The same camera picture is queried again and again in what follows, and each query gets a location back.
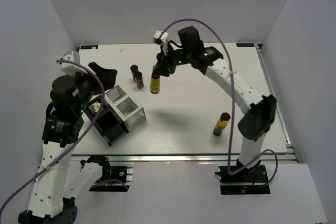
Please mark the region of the yellow label brown bottle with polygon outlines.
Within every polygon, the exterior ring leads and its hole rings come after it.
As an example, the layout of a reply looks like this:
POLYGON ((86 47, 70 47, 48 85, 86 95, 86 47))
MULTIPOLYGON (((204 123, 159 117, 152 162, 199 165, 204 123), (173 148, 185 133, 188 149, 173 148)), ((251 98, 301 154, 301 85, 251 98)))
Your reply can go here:
POLYGON ((158 94, 160 91, 160 76, 151 75, 150 92, 158 94))

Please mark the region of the white bottle yellow lid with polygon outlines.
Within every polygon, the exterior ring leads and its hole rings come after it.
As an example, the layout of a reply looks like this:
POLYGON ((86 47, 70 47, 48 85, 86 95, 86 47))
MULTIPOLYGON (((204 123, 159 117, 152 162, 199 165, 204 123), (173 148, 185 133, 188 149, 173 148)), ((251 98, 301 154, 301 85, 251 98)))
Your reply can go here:
POLYGON ((93 113, 97 113, 100 109, 101 103, 96 102, 91 106, 91 110, 93 113))

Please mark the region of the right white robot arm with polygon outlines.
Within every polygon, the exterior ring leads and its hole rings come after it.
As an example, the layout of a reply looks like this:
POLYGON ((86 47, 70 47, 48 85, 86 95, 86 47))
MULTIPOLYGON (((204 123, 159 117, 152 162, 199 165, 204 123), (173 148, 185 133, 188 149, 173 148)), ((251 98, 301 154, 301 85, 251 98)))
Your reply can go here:
POLYGON ((266 133, 275 120, 277 100, 273 95, 265 96, 252 88, 242 77, 229 68, 229 60, 213 46, 205 47, 198 30, 186 27, 178 32, 181 45, 170 46, 167 32, 156 31, 153 42, 160 45, 153 75, 168 77, 176 67, 191 65, 218 84, 239 107, 243 118, 238 129, 243 136, 240 155, 237 159, 237 175, 247 182, 256 175, 260 164, 261 147, 266 133))

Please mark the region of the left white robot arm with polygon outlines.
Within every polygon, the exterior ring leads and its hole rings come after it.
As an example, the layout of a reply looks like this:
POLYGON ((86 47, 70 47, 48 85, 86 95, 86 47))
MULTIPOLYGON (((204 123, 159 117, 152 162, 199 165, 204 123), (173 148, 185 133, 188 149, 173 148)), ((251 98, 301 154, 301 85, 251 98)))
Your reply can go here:
POLYGON ((33 195, 26 210, 18 216, 18 223, 74 223, 78 208, 78 194, 95 182, 110 178, 111 168, 105 156, 94 155, 82 161, 82 171, 65 188, 72 153, 84 137, 82 115, 94 95, 115 85, 117 71, 105 69, 95 62, 55 79, 51 85, 51 102, 46 110, 42 135, 43 160, 38 173, 31 179, 33 195))

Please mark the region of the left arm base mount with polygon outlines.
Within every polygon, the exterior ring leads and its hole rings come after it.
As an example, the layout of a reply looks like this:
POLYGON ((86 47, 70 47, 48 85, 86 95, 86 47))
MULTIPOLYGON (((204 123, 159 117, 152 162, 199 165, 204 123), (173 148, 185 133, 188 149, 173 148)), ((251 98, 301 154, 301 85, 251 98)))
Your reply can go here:
POLYGON ((101 177, 94 182, 89 191, 92 192, 127 192, 130 187, 130 180, 127 179, 129 167, 111 166, 107 157, 101 155, 92 155, 87 160, 80 161, 81 170, 86 164, 95 163, 100 167, 98 174, 101 177))

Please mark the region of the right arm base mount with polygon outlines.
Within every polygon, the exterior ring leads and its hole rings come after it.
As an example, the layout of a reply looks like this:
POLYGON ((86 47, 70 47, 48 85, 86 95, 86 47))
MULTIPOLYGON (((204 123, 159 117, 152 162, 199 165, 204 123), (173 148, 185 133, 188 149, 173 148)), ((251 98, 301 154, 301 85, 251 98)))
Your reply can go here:
POLYGON ((241 174, 230 175, 227 166, 219 166, 215 176, 219 179, 221 195, 269 195, 267 171, 264 165, 259 166, 252 175, 245 178, 241 174))

